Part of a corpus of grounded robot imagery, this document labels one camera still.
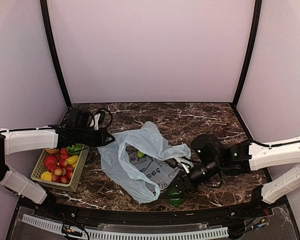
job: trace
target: marble tabletop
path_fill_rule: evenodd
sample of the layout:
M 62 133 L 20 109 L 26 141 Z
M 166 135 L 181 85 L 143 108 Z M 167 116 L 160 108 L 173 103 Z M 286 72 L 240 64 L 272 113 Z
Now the marble tabletop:
M 110 133 L 135 130 L 151 121 L 157 125 L 170 145 L 186 143 L 203 133 L 213 133 L 225 146 L 239 143 L 247 136 L 228 103 L 85 103 L 74 107 L 96 112 L 107 108 L 113 114 Z M 192 151 L 192 159 L 198 160 Z M 219 179 L 214 177 L 211 184 Z M 76 192 L 53 189 L 57 202 L 72 206 L 113 211 L 182 211 L 224 207 L 246 203 L 252 190 L 267 183 L 263 170 L 239 176 L 223 174 L 222 187 L 213 189 L 199 185 L 198 192 L 191 193 L 179 206 L 170 205 L 166 199 L 138 204 L 125 190 L 116 185 L 102 171 L 100 154 L 91 148 Z

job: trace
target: green object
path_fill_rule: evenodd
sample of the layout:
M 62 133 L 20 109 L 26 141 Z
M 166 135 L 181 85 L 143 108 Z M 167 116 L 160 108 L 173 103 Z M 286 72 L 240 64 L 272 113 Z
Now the green object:
M 76 143 L 76 144 L 74 144 L 74 145 L 72 145 L 72 146 L 67 146 L 67 147 L 66 147 L 66 151 L 67 151 L 68 154 L 70 154 L 70 155 L 79 155 L 83 147 L 84 147 L 83 144 L 81 144 L 81 143 Z
M 138 150 L 138 158 L 143 158 L 144 156 L 145 156 L 145 154 Z
M 173 196 L 173 195 L 178 195 L 178 194 L 179 194 L 179 189 L 174 187 L 170 190 L 168 195 Z M 182 204 L 184 204 L 186 202 L 186 199 L 185 198 L 169 198 L 168 202 L 172 206 L 177 208 L 177 207 L 181 206 Z

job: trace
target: white wall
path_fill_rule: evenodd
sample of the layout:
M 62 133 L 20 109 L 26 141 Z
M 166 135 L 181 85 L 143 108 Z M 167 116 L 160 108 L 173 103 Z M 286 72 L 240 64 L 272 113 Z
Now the white wall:
M 258 141 L 300 135 L 300 0 L 263 1 L 238 110 Z M 273 178 L 291 166 L 270 168 Z M 300 189 L 288 194 L 300 229 Z
M 71 100 L 231 102 L 254 0 L 50 0 Z
M 0 0 L 0 128 L 56 124 L 66 111 L 38 0 Z M 6 161 L 30 176 L 40 151 Z M 0 186 L 0 240 L 5 239 L 18 197 Z

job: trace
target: plastic basket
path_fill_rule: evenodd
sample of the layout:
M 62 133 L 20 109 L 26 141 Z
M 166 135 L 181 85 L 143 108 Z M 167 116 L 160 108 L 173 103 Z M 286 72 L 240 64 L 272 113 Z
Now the plastic basket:
M 35 168 L 31 174 L 31 179 L 33 181 L 39 182 L 41 185 L 54 188 L 54 189 L 60 189 L 64 191 L 70 191 L 70 192 L 75 192 L 77 191 L 77 187 L 79 184 L 79 180 L 82 174 L 82 171 L 84 169 L 84 165 L 87 159 L 89 153 L 89 148 L 86 148 L 80 152 L 78 162 L 76 164 L 76 167 L 73 171 L 73 175 L 71 178 L 71 181 L 69 184 L 64 184 L 64 183 L 57 183 L 53 181 L 44 181 L 41 180 L 41 174 L 45 171 L 47 171 L 46 166 L 45 166 L 45 159 L 48 155 L 50 155 L 46 150 L 43 150 L 41 153 L 41 156 L 38 160 L 38 162 L 35 165 Z

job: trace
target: slotted white strip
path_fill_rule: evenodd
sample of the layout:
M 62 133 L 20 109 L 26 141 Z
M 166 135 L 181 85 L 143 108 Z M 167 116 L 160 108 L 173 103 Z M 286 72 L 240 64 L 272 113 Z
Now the slotted white strip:
M 61 235 L 61 222 L 52 222 L 44 220 L 33 215 L 23 215 L 22 222 L 30 224 L 34 227 Z M 156 233 L 156 234 L 138 234 L 138 233 L 121 233 L 121 232 L 108 232 L 99 231 L 86 228 L 91 240 L 211 240 L 228 237 L 228 228 L 220 227 L 216 229 L 192 231 L 192 232 L 179 232 L 179 233 Z M 85 233 L 81 239 L 87 239 Z

